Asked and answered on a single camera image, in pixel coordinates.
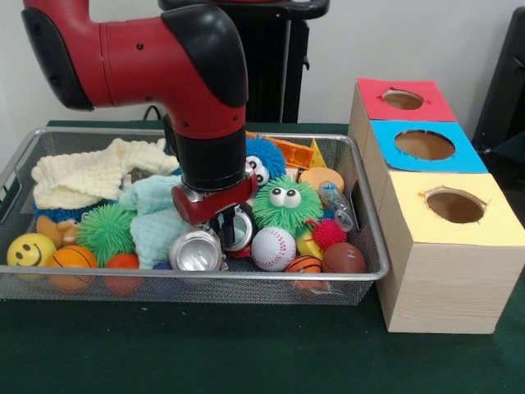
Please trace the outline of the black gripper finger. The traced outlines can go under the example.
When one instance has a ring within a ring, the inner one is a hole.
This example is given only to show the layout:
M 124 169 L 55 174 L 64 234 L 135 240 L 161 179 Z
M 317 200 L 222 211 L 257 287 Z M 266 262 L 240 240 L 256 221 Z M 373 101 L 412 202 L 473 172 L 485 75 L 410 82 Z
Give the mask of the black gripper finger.
M 225 243 L 235 242 L 235 207 L 231 206 L 223 211 L 223 237 Z
M 218 219 L 217 218 L 211 219 L 209 221 L 209 226 L 212 228 L 212 230 L 217 235 L 217 237 L 219 239 L 219 242 L 220 242 L 220 246 L 223 249 L 224 246 L 225 246 L 224 236 L 223 236 L 223 233 L 222 233 L 221 224 L 219 223 Z

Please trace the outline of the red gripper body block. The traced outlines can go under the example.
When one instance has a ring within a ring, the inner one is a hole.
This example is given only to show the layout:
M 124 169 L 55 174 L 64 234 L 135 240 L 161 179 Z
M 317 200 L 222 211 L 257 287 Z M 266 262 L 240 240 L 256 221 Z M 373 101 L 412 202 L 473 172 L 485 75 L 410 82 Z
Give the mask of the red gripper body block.
M 227 208 L 242 204 L 257 191 L 257 176 L 248 174 L 238 185 L 211 193 L 201 193 L 181 184 L 171 189 L 180 217 L 192 226 L 215 218 Z

